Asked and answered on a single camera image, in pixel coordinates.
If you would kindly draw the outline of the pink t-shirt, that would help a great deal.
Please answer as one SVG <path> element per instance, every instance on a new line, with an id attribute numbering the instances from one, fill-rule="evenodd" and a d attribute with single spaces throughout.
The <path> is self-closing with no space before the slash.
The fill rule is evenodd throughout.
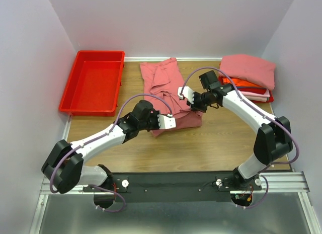
<path id="1" fill-rule="evenodd" d="M 140 72 L 144 80 L 143 92 L 163 99 L 171 107 L 176 120 L 173 130 L 202 125 L 203 113 L 191 111 L 187 103 L 178 97 L 178 88 L 183 86 L 184 79 L 176 58 L 158 63 L 142 62 Z"/>

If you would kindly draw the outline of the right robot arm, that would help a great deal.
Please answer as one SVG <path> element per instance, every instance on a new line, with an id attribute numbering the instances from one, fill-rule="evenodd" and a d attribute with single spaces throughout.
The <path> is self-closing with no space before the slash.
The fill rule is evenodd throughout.
<path id="1" fill-rule="evenodd" d="M 188 86 L 179 88 L 178 96 L 187 99 L 187 105 L 193 111 L 205 113 L 208 107 L 224 107 L 256 134 L 253 152 L 250 157 L 236 167 L 232 174 L 220 181 L 224 186 L 234 189 L 244 189 L 261 171 L 276 160 L 293 150 L 293 138 L 289 120 L 282 116 L 276 117 L 267 113 L 248 100 L 234 84 L 222 84 L 216 76 L 216 68 L 199 76 L 205 92 L 198 93 Z"/>

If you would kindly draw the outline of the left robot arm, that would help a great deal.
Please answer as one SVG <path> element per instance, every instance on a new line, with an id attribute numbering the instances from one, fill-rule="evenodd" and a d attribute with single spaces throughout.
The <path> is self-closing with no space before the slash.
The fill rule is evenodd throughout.
<path id="1" fill-rule="evenodd" d="M 77 185 L 96 186 L 100 191 L 107 191 L 112 184 L 110 171 L 104 165 L 86 167 L 85 163 L 101 152 L 135 138 L 142 130 L 161 129 L 166 118 L 149 101 L 141 100 L 131 112 L 92 136 L 73 143 L 64 139 L 58 141 L 41 168 L 49 180 L 50 191 L 64 194 Z"/>

